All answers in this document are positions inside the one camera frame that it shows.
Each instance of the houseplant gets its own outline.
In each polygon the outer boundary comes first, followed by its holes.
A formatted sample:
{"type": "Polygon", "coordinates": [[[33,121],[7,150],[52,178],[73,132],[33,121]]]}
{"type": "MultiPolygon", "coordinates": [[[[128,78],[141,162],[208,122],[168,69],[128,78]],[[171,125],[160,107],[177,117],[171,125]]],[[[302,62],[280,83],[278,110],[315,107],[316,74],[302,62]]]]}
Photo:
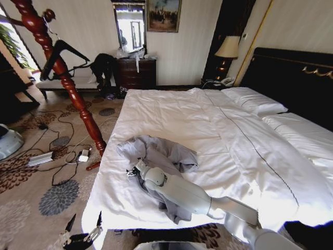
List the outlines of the houseplant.
{"type": "Polygon", "coordinates": [[[0,39],[6,45],[10,53],[14,56],[14,58],[19,63],[21,68],[27,68],[33,70],[29,66],[27,58],[21,52],[20,47],[17,44],[17,41],[10,36],[11,33],[12,31],[9,28],[0,23],[0,39]]]}

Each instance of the white duvet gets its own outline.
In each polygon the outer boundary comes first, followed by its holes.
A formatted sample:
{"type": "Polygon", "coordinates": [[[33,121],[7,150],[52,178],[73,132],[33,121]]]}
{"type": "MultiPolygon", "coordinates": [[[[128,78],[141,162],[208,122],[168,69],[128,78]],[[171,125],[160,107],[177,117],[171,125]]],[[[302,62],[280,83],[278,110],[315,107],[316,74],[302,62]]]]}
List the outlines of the white duvet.
{"type": "Polygon", "coordinates": [[[198,155],[199,168],[183,177],[213,197],[230,196],[258,209],[264,228],[285,221],[315,226],[333,220],[333,194],[327,179],[258,117],[215,90],[186,92],[129,90],[104,152],[82,216],[84,232],[102,211],[106,229],[177,229],[217,222],[205,215],[174,224],[158,201],[128,181],[128,162],[116,145],[148,134],[178,142],[198,155]]]}

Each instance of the framed painting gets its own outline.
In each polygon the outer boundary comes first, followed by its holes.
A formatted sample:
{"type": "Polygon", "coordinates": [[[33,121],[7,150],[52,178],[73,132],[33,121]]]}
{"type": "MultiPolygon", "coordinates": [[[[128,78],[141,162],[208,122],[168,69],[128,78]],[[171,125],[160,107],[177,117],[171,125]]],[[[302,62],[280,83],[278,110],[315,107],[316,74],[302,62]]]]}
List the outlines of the framed painting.
{"type": "Polygon", "coordinates": [[[182,0],[147,0],[147,31],[178,32],[182,0]]]}

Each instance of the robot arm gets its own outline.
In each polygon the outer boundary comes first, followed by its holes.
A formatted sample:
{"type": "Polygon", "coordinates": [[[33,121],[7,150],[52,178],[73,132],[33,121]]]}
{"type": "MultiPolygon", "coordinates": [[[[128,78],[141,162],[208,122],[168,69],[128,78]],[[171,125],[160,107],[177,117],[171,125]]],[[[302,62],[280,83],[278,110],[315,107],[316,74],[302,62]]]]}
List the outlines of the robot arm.
{"type": "Polygon", "coordinates": [[[160,168],[149,168],[141,159],[135,167],[147,188],[194,214],[205,214],[213,219],[225,218],[224,226],[229,233],[249,242],[253,249],[301,249],[278,233],[261,229],[258,212],[244,203],[227,196],[211,197],[200,186],[167,174],[160,168]]]}

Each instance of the black headboard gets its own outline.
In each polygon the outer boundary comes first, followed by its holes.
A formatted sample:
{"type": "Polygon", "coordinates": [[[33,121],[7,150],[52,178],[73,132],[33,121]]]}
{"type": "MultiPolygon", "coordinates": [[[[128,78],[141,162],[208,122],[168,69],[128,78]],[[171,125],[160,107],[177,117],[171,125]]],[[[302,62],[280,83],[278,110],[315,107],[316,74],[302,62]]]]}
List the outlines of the black headboard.
{"type": "Polygon", "coordinates": [[[258,47],[240,86],[333,131],[333,54],[258,47]]]}

